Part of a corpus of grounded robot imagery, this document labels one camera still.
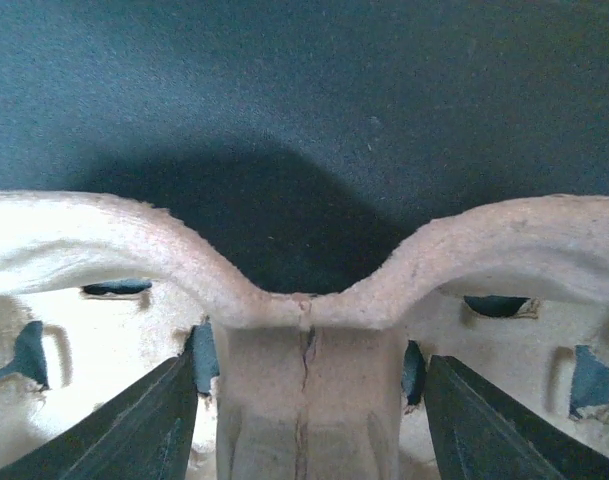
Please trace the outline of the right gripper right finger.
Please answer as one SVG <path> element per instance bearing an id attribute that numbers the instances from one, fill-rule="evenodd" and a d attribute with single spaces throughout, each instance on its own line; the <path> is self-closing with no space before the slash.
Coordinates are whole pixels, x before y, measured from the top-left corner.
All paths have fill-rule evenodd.
<path id="1" fill-rule="evenodd" d="M 452 356 L 431 357 L 424 401 L 443 479 L 609 479 L 609 458 Z"/>

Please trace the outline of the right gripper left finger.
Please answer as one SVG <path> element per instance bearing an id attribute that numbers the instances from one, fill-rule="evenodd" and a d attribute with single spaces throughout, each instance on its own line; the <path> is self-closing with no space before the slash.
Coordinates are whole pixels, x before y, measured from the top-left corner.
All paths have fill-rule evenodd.
<path id="1" fill-rule="evenodd" d="M 183 479 L 198 395 L 186 350 L 53 440 L 0 469 L 0 479 Z"/>

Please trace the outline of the single pulp cup carrier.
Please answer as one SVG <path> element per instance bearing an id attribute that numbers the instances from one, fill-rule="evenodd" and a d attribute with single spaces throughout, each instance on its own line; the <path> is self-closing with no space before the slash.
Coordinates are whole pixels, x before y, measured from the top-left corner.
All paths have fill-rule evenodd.
<path id="1" fill-rule="evenodd" d="M 399 443 L 432 458 L 402 416 L 403 344 L 460 353 L 519 400 L 609 457 L 609 401 L 567 413 L 587 343 L 609 366 L 609 197 L 510 200 L 434 220 L 373 274 L 327 295 L 268 293 L 166 211 L 113 195 L 0 191 L 0 345 L 25 320 L 63 334 L 67 378 L 20 379 L 0 409 L 24 446 L 43 444 L 213 325 L 220 377 L 217 471 L 255 447 L 288 479 L 392 475 Z"/>

